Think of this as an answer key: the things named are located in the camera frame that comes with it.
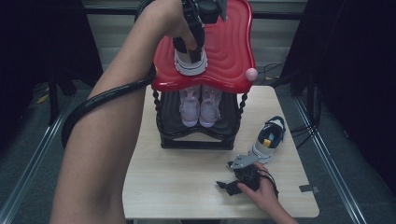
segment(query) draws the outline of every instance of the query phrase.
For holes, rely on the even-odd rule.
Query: white sneaker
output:
[[[210,86],[202,86],[201,115],[199,122],[206,128],[212,127],[220,119],[219,103],[222,91]]]
[[[181,121],[187,127],[192,127],[198,122],[200,113],[199,96],[201,85],[188,87],[180,90],[180,114]]]
[[[285,131],[285,120],[280,116],[269,119],[260,130],[256,143],[251,146],[248,155],[256,155],[260,158],[260,163],[269,162],[274,157],[276,147],[283,141]]]
[[[192,63],[188,53],[182,53],[175,49],[176,70],[184,76],[196,76],[203,73],[207,68],[207,57],[204,48],[201,52],[201,61]]]

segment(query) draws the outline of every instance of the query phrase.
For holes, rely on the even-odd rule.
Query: red shelf top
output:
[[[253,82],[245,72],[256,67],[250,46],[251,15],[247,0],[228,0],[227,21],[219,18],[217,23],[205,25],[207,68],[197,76],[183,76],[176,70],[172,38],[164,37],[154,57],[158,72],[151,87],[179,91],[205,84],[231,93],[248,92]]]

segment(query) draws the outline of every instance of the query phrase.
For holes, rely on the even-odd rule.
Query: light wood tabletop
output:
[[[265,121],[274,116],[284,118],[274,89],[264,86],[250,89],[233,150],[161,148],[153,101],[152,89],[148,87],[142,127],[124,184],[125,216],[268,218],[247,195],[229,196],[216,181],[234,181],[227,162],[233,161],[238,154],[248,154],[248,148],[255,143]],[[316,217],[319,210],[313,193],[301,193],[299,189],[309,183],[290,130],[286,128],[284,141],[265,166],[276,181],[279,201],[285,209],[293,217]],[[184,140],[189,138],[212,141],[201,133],[189,135]]]

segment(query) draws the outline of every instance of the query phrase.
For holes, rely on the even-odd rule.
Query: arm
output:
[[[144,9],[90,97],[145,76],[165,35],[181,36],[188,48],[196,48],[180,0],[156,0]],[[122,189],[145,90],[101,105],[76,124],[64,152],[51,223],[125,223]]]
[[[261,163],[255,162],[259,170],[268,171]],[[270,180],[261,178],[260,188],[253,191],[248,186],[238,183],[238,188],[249,196],[255,204],[271,217],[277,224],[294,224],[297,221],[282,207],[279,200],[275,196],[274,188]]]

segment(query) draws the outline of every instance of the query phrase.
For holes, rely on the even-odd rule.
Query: pink ball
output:
[[[255,68],[249,68],[245,73],[245,75],[247,76],[247,80],[249,80],[249,81],[256,80],[258,74],[259,73],[257,72],[257,70]]]

